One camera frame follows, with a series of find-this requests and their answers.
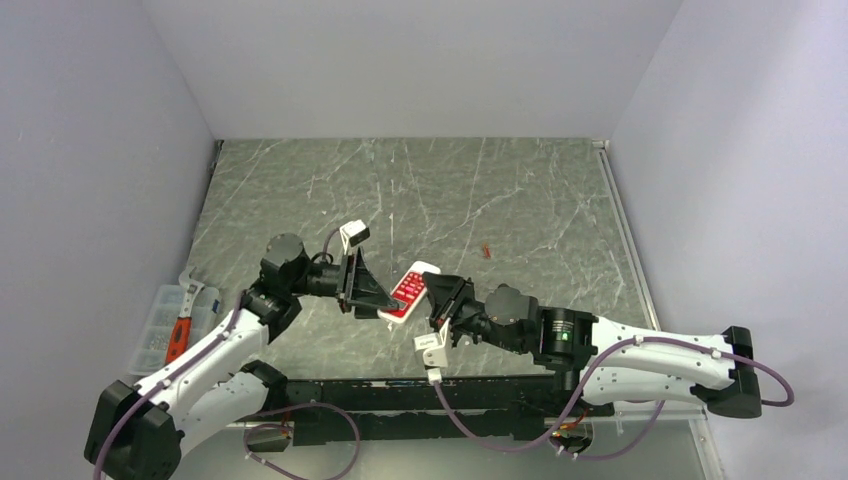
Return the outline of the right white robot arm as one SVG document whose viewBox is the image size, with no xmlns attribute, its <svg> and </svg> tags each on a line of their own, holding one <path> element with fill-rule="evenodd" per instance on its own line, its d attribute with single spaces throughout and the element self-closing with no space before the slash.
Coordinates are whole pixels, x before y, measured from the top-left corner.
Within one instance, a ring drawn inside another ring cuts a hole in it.
<svg viewBox="0 0 848 480">
<path fill-rule="evenodd" d="M 681 335 L 635 327 L 590 312 L 543 306 L 506 284 L 485 300 L 471 280 L 426 273 L 428 321 L 437 339 L 424 353 L 442 367 L 461 340 L 529 355 L 535 365 L 563 374 L 551 388 L 557 411 L 574 415 L 587 404 L 671 400 L 704 406 L 728 418 L 762 414 L 749 329 Z"/>
</svg>

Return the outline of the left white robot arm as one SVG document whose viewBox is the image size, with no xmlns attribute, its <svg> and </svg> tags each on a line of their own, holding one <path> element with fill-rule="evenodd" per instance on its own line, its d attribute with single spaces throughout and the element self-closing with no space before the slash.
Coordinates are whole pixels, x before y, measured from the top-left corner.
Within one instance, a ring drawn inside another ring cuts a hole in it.
<svg viewBox="0 0 848 480">
<path fill-rule="evenodd" d="M 354 221 L 335 232 L 338 263 L 326 251 L 308 255 L 296 234 L 272 238 L 258 278 L 221 323 L 162 369 L 101 393 L 84 448 L 94 478 L 167 479 L 229 423 L 279 417 L 299 397 L 282 372 L 254 356 L 290 327 L 302 297 L 331 298 L 361 319 L 399 308 L 365 263 L 360 245 L 369 228 Z"/>
</svg>

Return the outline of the red white remote control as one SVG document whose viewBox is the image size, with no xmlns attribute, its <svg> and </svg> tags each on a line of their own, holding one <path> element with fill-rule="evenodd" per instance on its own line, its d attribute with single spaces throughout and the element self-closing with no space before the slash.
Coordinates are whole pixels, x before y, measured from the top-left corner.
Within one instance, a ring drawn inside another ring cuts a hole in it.
<svg viewBox="0 0 848 480">
<path fill-rule="evenodd" d="M 427 262 L 414 262 L 391 291 L 392 299 L 396 300 L 399 306 L 389 310 L 379 310 L 378 317 L 389 324 L 404 324 L 426 296 L 424 273 L 441 274 L 442 271 L 439 267 Z"/>
</svg>

